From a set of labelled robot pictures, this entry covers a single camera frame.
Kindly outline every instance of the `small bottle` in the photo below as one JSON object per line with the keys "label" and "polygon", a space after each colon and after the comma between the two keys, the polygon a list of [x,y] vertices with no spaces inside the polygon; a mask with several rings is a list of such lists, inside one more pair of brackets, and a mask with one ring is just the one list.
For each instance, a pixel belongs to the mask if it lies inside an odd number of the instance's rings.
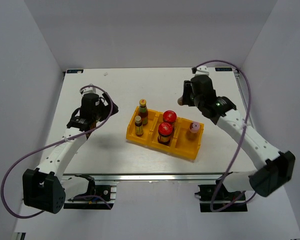
{"label": "small bottle", "polygon": [[175,122],[177,120],[177,114],[174,111],[168,110],[163,113],[162,119],[165,123],[169,123],[172,125],[173,129],[175,129]]}
{"label": "small bottle", "polygon": [[185,134],[186,138],[190,141],[195,140],[198,136],[199,130],[200,130],[200,123],[193,121],[190,124],[188,131],[186,131]]}
{"label": "small bottle", "polygon": [[139,113],[138,115],[141,117],[143,126],[148,123],[148,109],[147,109],[147,101],[145,99],[141,99],[139,101]]}
{"label": "small bottle", "polygon": [[144,134],[144,126],[142,125],[141,117],[136,116],[134,119],[134,125],[135,125],[135,135],[141,136]]}
{"label": "small bottle", "polygon": [[162,122],[158,127],[158,142],[164,145],[168,145],[171,140],[171,135],[174,128],[170,123]]}

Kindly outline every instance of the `white wall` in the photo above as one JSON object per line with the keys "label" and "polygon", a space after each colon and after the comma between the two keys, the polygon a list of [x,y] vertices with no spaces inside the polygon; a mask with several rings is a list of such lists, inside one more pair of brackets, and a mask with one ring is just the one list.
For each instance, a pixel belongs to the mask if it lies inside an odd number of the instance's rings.
{"label": "white wall", "polygon": [[[62,78],[24,1],[0,0],[0,184],[13,162],[45,143]],[[7,180],[6,197],[16,212],[22,173],[38,159],[25,160]],[[10,239],[15,220],[0,200],[0,240]]]}
{"label": "white wall", "polygon": [[295,154],[285,189],[300,228],[300,0],[277,2],[243,69],[251,83],[256,128]]}
{"label": "white wall", "polygon": [[25,0],[66,68],[242,65],[277,0]]}

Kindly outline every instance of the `brown glass bottle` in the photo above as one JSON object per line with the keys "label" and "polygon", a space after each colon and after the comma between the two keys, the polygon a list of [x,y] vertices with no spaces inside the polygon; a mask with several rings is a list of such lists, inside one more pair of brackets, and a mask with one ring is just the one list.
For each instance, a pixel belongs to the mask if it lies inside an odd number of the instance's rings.
{"label": "brown glass bottle", "polygon": [[145,126],[148,123],[148,109],[147,109],[147,101],[145,99],[141,99],[139,101],[139,112],[138,115],[141,117],[142,125]]}
{"label": "brown glass bottle", "polygon": [[193,141],[197,138],[197,136],[199,135],[199,130],[200,130],[200,123],[193,121],[188,130],[186,131],[186,138],[190,141]]}
{"label": "brown glass bottle", "polygon": [[141,136],[142,134],[144,134],[144,126],[142,125],[142,121],[141,121],[141,117],[140,116],[136,116],[134,118],[134,125],[135,125],[135,135],[137,136]]}

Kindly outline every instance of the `bottle cap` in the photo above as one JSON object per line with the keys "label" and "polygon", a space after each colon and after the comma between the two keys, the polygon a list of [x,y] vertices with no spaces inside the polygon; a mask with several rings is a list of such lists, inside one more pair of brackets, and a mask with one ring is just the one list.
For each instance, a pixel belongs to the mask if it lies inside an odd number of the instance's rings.
{"label": "bottle cap", "polygon": [[172,125],[167,122],[161,123],[158,127],[159,134],[164,135],[164,136],[169,136],[173,130],[174,130],[174,128],[172,127]]}
{"label": "bottle cap", "polygon": [[197,132],[199,132],[199,130],[200,130],[200,123],[193,121],[190,124],[190,132],[196,134]]}
{"label": "bottle cap", "polygon": [[163,113],[163,121],[174,123],[177,120],[177,114],[174,111],[168,110]]}
{"label": "bottle cap", "polygon": [[147,104],[147,101],[145,99],[141,99],[139,101],[140,106],[144,107]]}
{"label": "bottle cap", "polygon": [[135,119],[134,119],[134,121],[135,121],[137,124],[141,123],[141,117],[140,117],[140,116],[136,116]]}

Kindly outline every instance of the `cable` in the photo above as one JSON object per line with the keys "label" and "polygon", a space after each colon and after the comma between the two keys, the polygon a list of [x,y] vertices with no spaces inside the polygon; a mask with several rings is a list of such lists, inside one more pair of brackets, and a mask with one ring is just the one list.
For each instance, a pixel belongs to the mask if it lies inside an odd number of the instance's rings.
{"label": "cable", "polygon": [[238,206],[241,206],[241,205],[244,205],[244,204],[249,203],[256,195],[257,195],[257,193],[254,192],[254,193],[252,194],[252,196],[251,196],[248,200],[246,200],[246,201],[244,201],[244,202],[237,203],[237,205],[238,205]]}
{"label": "cable", "polygon": [[245,192],[246,192],[246,191],[243,191],[237,198],[235,198],[234,200],[232,200],[231,202],[229,202],[227,205],[225,205],[225,206],[223,206],[223,207],[221,207],[221,208],[219,208],[219,209],[214,209],[214,201],[215,201],[215,199],[216,199],[216,196],[217,196],[217,194],[218,194],[218,192],[219,192],[219,190],[220,190],[220,188],[221,188],[221,186],[222,186],[222,184],[223,184],[223,182],[224,182],[226,176],[228,175],[228,173],[229,173],[229,171],[230,171],[232,165],[234,164],[234,162],[235,162],[235,160],[236,160],[236,158],[237,158],[237,156],[238,156],[238,153],[239,153],[239,151],[240,151],[240,148],[241,148],[241,146],[242,146],[242,143],[243,143],[244,138],[245,138],[245,135],[246,135],[246,131],[247,131],[247,123],[248,123],[249,113],[250,113],[250,109],[251,109],[251,89],[250,89],[250,84],[249,84],[249,81],[248,81],[248,78],[247,78],[246,74],[245,74],[242,70],[240,70],[240,68],[239,68],[237,65],[235,65],[235,64],[233,64],[233,63],[231,63],[231,62],[229,62],[229,61],[218,60],[218,59],[209,60],[209,61],[205,61],[205,62],[203,62],[203,63],[197,65],[195,68],[198,68],[198,67],[200,67],[200,66],[202,66],[202,65],[206,65],[206,64],[208,64],[208,63],[213,63],[213,62],[220,62],[220,63],[228,64],[228,65],[231,65],[232,67],[236,68],[236,69],[239,71],[239,73],[242,74],[242,76],[243,76],[243,78],[244,78],[244,80],[245,80],[247,89],[248,89],[248,105],[247,105],[247,109],[246,109],[246,115],[245,115],[245,118],[244,118],[244,123],[245,123],[245,125],[244,125],[244,127],[243,127],[242,134],[241,134],[241,137],[240,137],[239,142],[238,142],[238,147],[236,148],[236,150],[235,150],[235,152],[234,152],[234,155],[233,155],[233,157],[232,157],[232,159],[231,159],[231,161],[230,161],[228,167],[226,168],[224,174],[223,174],[222,177],[220,178],[220,181],[219,181],[219,183],[217,184],[217,186],[216,186],[216,188],[215,188],[215,190],[214,190],[214,192],[213,192],[212,198],[211,198],[211,203],[210,203],[210,210],[211,210],[211,212],[220,212],[220,211],[225,210],[226,208],[230,207],[232,204],[234,204],[234,203],[235,203],[237,200],[239,200],[239,199],[245,194]]}
{"label": "cable", "polygon": [[33,217],[35,217],[35,216],[38,216],[39,214],[42,214],[44,211],[39,211],[39,212],[37,212],[37,213],[35,213],[35,214],[33,214],[33,215],[21,216],[21,215],[19,215],[19,214],[15,213],[14,211],[11,210],[11,208],[8,206],[7,201],[6,201],[6,198],[5,198],[5,184],[6,184],[7,178],[8,178],[8,176],[9,176],[10,172],[12,171],[12,169],[14,169],[15,166],[16,166],[17,164],[19,164],[22,160],[24,160],[24,159],[26,159],[26,158],[32,156],[33,154],[39,153],[39,152],[41,152],[41,151],[43,151],[43,150],[45,150],[45,149],[54,147],[54,146],[56,146],[56,145],[63,144],[63,143],[65,143],[66,141],[70,141],[70,140],[76,139],[76,138],[78,138],[78,137],[81,137],[81,136],[83,136],[83,135],[92,133],[93,131],[97,130],[98,128],[101,128],[101,127],[106,123],[106,121],[108,121],[108,119],[110,118],[110,116],[111,116],[111,114],[112,114],[112,111],[113,111],[113,108],[114,108],[114,104],[113,104],[113,101],[112,101],[112,99],[110,98],[109,94],[108,94],[105,90],[103,90],[102,88],[100,88],[100,87],[98,87],[98,86],[95,86],[95,85],[90,84],[90,85],[83,86],[82,88],[80,88],[80,91],[82,91],[83,89],[86,89],[86,88],[91,88],[91,87],[96,88],[96,89],[99,89],[100,91],[102,91],[104,94],[106,94],[106,95],[108,96],[108,98],[109,98],[109,100],[110,100],[110,106],[111,106],[111,108],[110,108],[110,113],[108,114],[108,116],[106,117],[106,119],[105,119],[100,125],[96,126],[95,128],[92,128],[92,129],[90,129],[90,130],[88,130],[88,131],[85,131],[85,132],[79,133],[79,134],[77,134],[77,135],[74,135],[74,136],[65,138],[65,139],[63,139],[63,140],[57,141],[57,142],[52,143],[52,144],[49,144],[49,145],[47,145],[47,146],[41,147],[41,148],[39,148],[39,149],[37,149],[37,150],[35,150],[35,151],[32,151],[32,152],[30,152],[30,153],[24,155],[23,157],[21,157],[20,159],[18,159],[14,164],[12,164],[12,166],[11,166],[11,167],[6,171],[6,173],[4,174],[3,179],[2,179],[2,182],[1,182],[1,187],[0,187],[0,197],[1,197],[1,201],[2,201],[2,203],[3,203],[4,208],[5,208],[12,216],[14,216],[15,218],[18,218],[18,219],[30,219],[30,218],[33,218]]}
{"label": "cable", "polygon": [[107,203],[106,200],[104,200],[101,196],[98,195],[86,195],[86,196],[75,196],[73,199],[85,199],[85,198],[96,198],[96,199],[100,199],[102,202],[104,202],[104,204],[111,210],[112,207],[109,205],[109,203]]}
{"label": "cable", "polygon": [[98,198],[97,197],[95,197],[95,198],[92,198],[92,200],[91,200],[91,203],[97,203],[97,200],[98,200]]}

